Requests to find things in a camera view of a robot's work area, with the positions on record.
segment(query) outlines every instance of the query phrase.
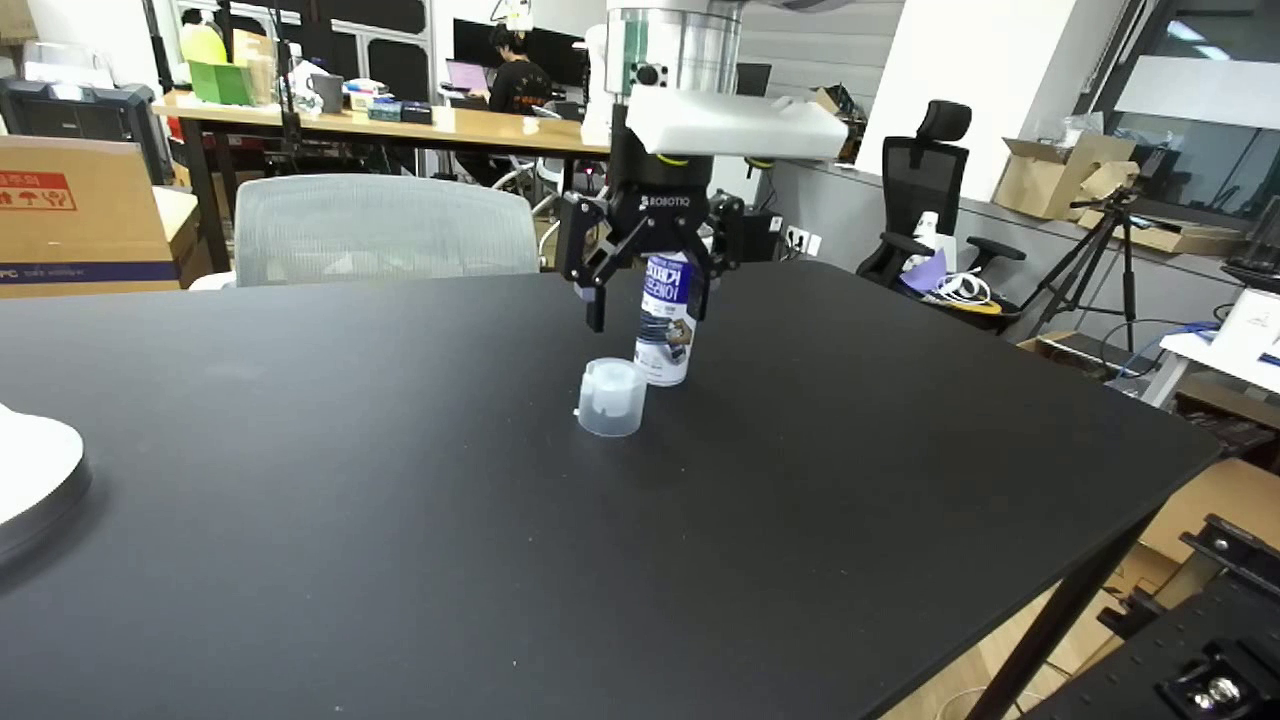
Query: window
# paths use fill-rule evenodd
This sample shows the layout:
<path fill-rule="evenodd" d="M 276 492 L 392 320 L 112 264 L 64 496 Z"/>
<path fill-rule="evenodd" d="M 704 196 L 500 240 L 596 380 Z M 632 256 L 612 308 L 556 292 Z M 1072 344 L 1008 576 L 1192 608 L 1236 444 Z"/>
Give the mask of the window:
<path fill-rule="evenodd" d="M 1280 196 L 1280 0 L 1136 0 L 1080 112 L 1132 136 L 1140 196 L 1172 216 Z"/>

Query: black chair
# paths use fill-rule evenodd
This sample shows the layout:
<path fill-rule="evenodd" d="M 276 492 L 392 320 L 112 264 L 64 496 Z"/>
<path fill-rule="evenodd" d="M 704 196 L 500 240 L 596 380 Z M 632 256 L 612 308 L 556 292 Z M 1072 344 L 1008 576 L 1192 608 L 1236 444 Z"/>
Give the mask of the black chair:
<path fill-rule="evenodd" d="M 1244 232 L 1244 248 L 1224 260 L 1224 272 L 1248 288 L 1280 292 L 1280 196 Z"/>
<path fill-rule="evenodd" d="M 880 248 L 856 268 L 864 280 L 884 288 L 900 288 L 900 272 L 912 256 L 932 256 L 932 248 L 916 244 L 912 232 L 924 212 L 936 212 L 936 232 L 956 236 L 960 216 L 960 180 L 968 164 L 968 148 L 956 148 L 972 124 L 968 104 L 928 100 L 928 112 L 916 136 L 884 136 L 884 220 Z M 1024 260 L 1024 252 L 972 236 L 976 260 L 968 264 L 980 276 L 992 260 Z M 1000 304 L 1000 316 L 968 316 L 984 328 L 1004 332 L 1016 324 L 1016 308 Z"/>

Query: clear plastic cup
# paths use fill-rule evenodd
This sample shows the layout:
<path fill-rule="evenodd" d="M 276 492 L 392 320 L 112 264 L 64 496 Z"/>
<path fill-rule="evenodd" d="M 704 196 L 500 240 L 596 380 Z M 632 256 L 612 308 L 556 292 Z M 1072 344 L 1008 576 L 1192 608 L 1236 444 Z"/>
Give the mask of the clear plastic cup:
<path fill-rule="evenodd" d="M 584 368 L 584 384 L 576 396 L 576 424 L 592 436 L 616 440 L 636 436 L 644 420 L 644 380 L 632 360 L 596 356 Z"/>

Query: cable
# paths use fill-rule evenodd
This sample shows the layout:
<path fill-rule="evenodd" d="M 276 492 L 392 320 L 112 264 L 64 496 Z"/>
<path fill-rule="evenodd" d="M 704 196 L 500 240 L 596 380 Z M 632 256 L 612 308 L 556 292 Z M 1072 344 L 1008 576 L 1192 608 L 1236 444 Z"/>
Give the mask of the cable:
<path fill-rule="evenodd" d="M 1080 304 L 1080 312 L 1120 316 L 1120 308 L 1092 308 L 1092 304 Z M 1132 324 L 1200 324 L 1200 320 L 1196 316 L 1136 316 Z"/>
<path fill-rule="evenodd" d="M 660 156 L 660 152 L 652 152 L 652 160 L 660 160 L 660 164 L 668 164 L 668 168 L 688 168 L 688 160 L 680 160 L 680 156 Z"/>
<path fill-rule="evenodd" d="M 1196 320 L 1140 316 L 1140 320 L 1132 320 L 1132 328 L 1136 328 L 1136 324 L 1196 324 Z M 1100 340 L 1100 348 L 1096 348 L 1096 364 L 1104 368 L 1104 376 L 1112 372 L 1112 364 L 1108 364 L 1112 336 L 1124 332 L 1124 328 L 1128 328 L 1128 320 L 1116 324 L 1116 328 Z"/>

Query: laptop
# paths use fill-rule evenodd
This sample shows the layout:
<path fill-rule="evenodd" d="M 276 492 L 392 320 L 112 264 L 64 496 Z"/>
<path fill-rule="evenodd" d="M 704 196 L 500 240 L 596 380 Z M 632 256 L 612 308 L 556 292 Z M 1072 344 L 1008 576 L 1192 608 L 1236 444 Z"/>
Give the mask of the laptop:
<path fill-rule="evenodd" d="M 1232 316 L 1212 340 L 1212 352 L 1236 356 L 1236 360 L 1264 360 L 1280 364 L 1280 296 L 1244 288 L 1232 304 Z"/>
<path fill-rule="evenodd" d="M 444 80 L 444 88 L 452 88 L 452 92 L 472 92 L 472 88 L 488 88 L 488 80 L 492 80 L 492 68 L 484 68 L 484 64 L 464 64 L 464 60 L 448 60 L 448 80 Z"/>
<path fill-rule="evenodd" d="M 1248 288 L 1280 292 L 1280 196 L 1244 232 L 1244 248 L 1224 260 L 1224 272 Z"/>

